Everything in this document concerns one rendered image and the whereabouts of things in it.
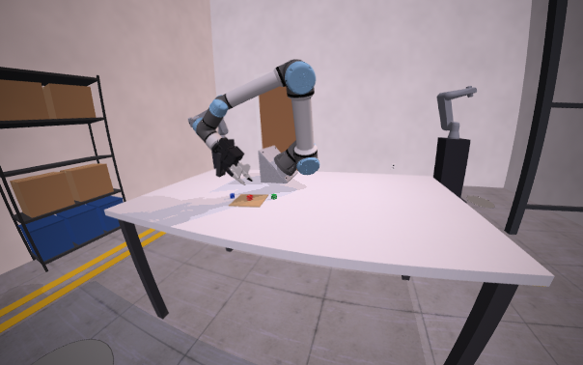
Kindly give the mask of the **tan square mat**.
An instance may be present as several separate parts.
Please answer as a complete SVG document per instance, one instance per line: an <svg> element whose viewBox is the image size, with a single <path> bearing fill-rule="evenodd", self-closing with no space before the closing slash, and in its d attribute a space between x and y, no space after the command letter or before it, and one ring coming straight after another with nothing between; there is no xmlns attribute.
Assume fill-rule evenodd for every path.
<svg viewBox="0 0 583 365"><path fill-rule="evenodd" d="M247 195L253 195L253 200L248 201L246 197ZM235 200L233 200L229 207L259 208L267 197L268 194L240 194Z"/></svg>

